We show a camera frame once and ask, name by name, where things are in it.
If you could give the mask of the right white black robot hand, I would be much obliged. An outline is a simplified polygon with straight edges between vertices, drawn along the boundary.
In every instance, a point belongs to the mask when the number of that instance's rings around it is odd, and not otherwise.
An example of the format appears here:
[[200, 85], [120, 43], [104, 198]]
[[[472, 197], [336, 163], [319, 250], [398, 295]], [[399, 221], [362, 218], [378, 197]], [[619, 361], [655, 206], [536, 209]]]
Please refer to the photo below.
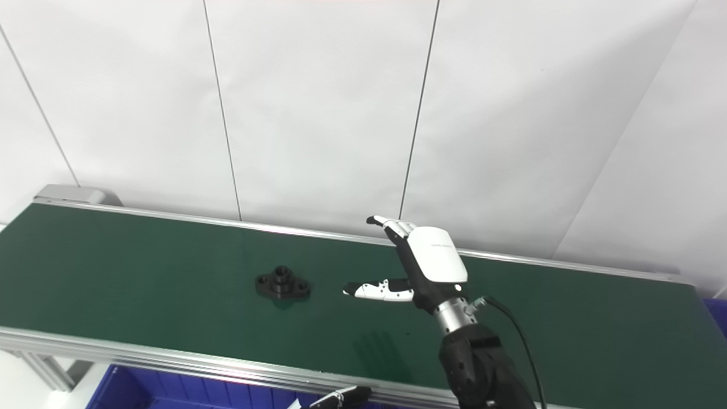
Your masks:
[[412, 302], [434, 314], [448, 301], [464, 303], [468, 272], [444, 229], [372, 215], [367, 224], [381, 227], [395, 246], [405, 278], [348, 282], [342, 293], [359, 299]]

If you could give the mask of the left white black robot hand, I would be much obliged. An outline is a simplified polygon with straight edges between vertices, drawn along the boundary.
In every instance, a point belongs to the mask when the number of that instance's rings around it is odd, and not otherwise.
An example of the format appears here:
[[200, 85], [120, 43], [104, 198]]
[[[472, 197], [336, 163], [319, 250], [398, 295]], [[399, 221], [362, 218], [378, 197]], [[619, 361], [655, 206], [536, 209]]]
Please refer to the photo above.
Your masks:
[[309, 406], [303, 406], [299, 399], [296, 399], [288, 408], [361, 408], [369, 401], [371, 394], [371, 387], [351, 386], [336, 389]]

